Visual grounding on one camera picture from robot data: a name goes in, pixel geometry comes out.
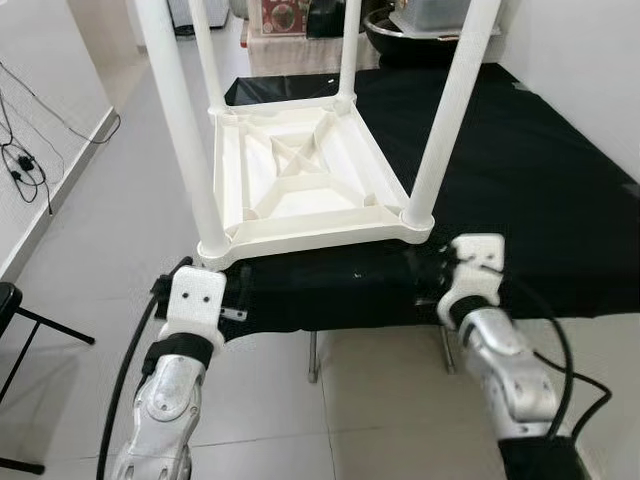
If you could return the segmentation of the grey metal table leg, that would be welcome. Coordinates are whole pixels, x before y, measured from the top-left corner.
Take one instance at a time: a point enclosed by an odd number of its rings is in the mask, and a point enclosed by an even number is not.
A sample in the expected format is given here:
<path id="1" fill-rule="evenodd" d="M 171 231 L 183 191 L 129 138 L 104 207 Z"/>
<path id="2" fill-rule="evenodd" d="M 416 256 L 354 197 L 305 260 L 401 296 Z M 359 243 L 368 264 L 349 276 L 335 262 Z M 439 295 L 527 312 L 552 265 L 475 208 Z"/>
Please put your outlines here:
<path id="1" fill-rule="evenodd" d="M 447 329 L 439 330 L 440 348 L 442 348 L 442 357 L 445 366 L 445 372 L 449 375 L 456 374 L 457 367 L 454 361 L 454 353 L 451 342 L 451 334 Z"/>

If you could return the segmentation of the black table cloth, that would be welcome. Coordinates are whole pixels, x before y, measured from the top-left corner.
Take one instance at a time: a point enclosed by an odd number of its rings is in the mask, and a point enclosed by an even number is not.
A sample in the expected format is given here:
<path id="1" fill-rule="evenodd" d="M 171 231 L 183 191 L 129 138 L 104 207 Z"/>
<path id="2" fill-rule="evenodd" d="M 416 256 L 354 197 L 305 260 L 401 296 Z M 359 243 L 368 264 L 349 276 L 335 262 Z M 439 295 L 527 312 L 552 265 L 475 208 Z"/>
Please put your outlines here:
<path id="1" fill-rule="evenodd" d="M 500 305 L 512 316 L 632 314 L 640 307 L 637 182 L 508 70 L 486 63 L 421 244 L 465 233 L 506 239 Z M 389 239 L 238 261 L 250 314 L 228 340 L 259 333 L 435 325 L 440 297 L 417 297 L 412 244 Z"/>

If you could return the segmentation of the black round bowl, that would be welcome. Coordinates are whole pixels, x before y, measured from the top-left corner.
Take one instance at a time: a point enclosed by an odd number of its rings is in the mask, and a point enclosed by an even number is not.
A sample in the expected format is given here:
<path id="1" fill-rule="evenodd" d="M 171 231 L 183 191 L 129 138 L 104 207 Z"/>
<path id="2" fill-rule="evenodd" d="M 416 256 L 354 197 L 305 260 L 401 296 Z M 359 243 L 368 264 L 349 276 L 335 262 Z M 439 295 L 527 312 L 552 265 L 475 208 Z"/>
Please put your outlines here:
<path id="1" fill-rule="evenodd" d="M 379 54 L 380 68 L 447 68 L 460 44 L 458 36 L 411 38 L 392 22 L 385 6 L 364 18 L 364 31 Z"/>

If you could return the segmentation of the beige patterned bench cloth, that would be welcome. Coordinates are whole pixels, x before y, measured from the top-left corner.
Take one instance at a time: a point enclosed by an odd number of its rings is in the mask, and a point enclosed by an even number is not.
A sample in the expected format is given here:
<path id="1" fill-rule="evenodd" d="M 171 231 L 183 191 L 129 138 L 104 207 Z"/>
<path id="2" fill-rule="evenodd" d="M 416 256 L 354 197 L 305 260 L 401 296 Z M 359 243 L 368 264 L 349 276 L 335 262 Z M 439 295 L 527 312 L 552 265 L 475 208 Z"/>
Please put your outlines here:
<path id="1" fill-rule="evenodd" d="M 342 38 L 261 36 L 251 29 L 242 38 L 250 59 L 251 76 L 302 76 L 338 73 Z"/>

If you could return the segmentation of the clear plastic storage box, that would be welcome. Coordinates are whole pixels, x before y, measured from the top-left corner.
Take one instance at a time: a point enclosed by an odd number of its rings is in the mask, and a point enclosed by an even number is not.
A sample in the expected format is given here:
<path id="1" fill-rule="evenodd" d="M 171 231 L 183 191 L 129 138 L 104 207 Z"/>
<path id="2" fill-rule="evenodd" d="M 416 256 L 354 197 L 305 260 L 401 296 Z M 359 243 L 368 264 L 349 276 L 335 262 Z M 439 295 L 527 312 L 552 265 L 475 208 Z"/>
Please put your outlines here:
<path id="1" fill-rule="evenodd" d="M 392 0 L 390 22 L 410 38 L 460 37 L 472 0 Z"/>

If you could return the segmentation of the black plastic bag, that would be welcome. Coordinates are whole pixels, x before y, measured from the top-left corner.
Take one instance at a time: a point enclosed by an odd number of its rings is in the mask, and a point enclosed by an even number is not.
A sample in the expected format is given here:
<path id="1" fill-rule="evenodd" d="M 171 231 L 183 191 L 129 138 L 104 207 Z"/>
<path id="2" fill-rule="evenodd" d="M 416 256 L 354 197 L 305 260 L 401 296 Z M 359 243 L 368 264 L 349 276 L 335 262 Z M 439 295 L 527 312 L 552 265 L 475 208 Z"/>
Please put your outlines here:
<path id="1" fill-rule="evenodd" d="M 307 38 L 338 38 L 343 35 L 346 0 L 310 0 L 306 17 Z"/>

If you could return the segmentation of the red printed carton box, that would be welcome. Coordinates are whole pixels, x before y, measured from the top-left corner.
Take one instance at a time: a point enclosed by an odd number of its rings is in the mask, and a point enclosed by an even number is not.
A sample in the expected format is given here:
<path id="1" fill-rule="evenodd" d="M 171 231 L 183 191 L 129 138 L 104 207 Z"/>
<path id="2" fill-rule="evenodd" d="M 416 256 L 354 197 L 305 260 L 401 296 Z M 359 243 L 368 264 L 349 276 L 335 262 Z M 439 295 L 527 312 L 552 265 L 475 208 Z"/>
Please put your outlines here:
<path id="1" fill-rule="evenodd" d="M 266 36 L 305 36 L 311 0 L 260 0 L 261 32 Z"/>

